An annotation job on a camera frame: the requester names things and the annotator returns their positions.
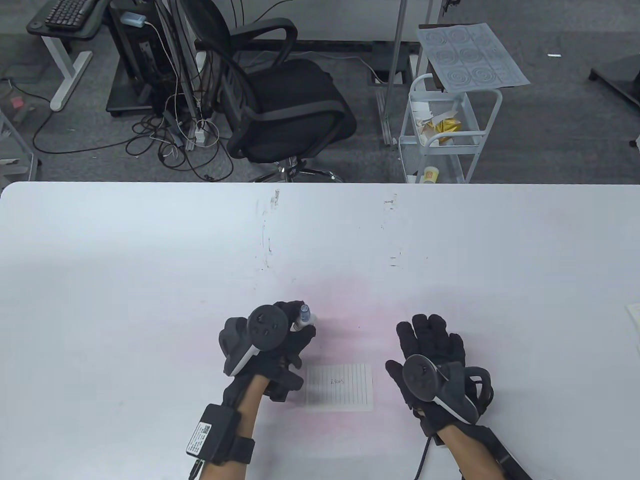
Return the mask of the person's left hand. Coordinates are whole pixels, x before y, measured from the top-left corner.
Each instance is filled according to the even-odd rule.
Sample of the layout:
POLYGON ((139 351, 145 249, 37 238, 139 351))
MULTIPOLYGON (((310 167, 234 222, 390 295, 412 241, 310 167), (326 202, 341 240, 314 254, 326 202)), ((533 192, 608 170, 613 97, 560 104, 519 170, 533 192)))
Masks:
POLYGON ((302 367, 302 351, 317 334, 312 324, 292 330, 304 307, 302 301, 279 301, 256 307, 247 318, 226 320, 218 341, 223 372, 232 381, 222 394, 223 406, 237 409, 256 377, 267 380, 263 395, 272 402, 283 403, 302 389, 303 378, 290 368, 302 367))

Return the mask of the person's right hand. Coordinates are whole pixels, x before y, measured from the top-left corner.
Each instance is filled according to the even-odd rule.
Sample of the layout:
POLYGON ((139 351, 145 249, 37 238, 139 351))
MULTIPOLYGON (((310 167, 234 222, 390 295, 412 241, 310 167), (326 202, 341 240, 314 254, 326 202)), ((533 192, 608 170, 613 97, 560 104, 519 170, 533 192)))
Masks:
POLYGON ((478 424, 494 397, 489 371, 466 364, 462 337, 437 314, 416 314, 396 333, 404 361, 389 359, 385 370, 425 436, 450 449, 458 436, 491 453, 498 439, 478 424))

